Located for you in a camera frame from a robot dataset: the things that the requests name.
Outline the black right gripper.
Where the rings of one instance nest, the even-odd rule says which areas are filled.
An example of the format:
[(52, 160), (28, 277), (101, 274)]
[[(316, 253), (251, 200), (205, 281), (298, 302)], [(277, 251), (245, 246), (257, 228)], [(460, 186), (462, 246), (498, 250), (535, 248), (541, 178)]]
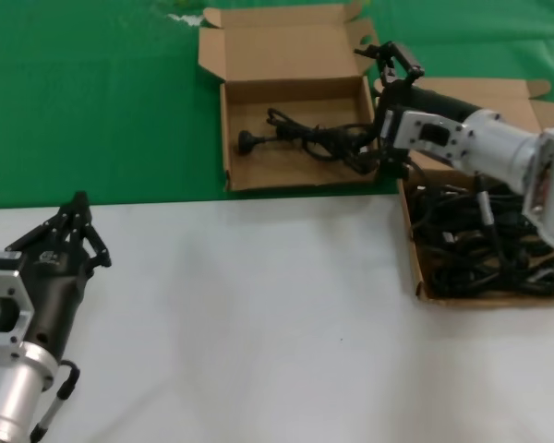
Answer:
[[(354, 49), (354, 53), (377, 62), (379, 79), (383, 83), (375, 108), (372, 136), (380, 135), (386, 113), (395, 108), (438, 114), (460, 123), (480, 110), (479, 106), (472, 103), (414, 86), (425, 75), (425, 69), (412, 52), (399, 42), (369, 44), (365, 49)], [(403, 78), (398, 76), (397, 65), (405, 73)]]

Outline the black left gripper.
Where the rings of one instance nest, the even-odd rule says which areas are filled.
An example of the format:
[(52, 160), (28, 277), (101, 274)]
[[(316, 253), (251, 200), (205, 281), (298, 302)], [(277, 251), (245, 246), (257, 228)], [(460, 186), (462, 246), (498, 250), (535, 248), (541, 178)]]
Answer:
[[(93, 256), (84, 248), (88, 242)], [(5, 248), (24, 256), (21, 277), (34, 313), (24, 340), (63, 358), (89, 270), (112, 266), (110, 253), (84, 217), (84, 192), (77, 191), (57, 213)]]

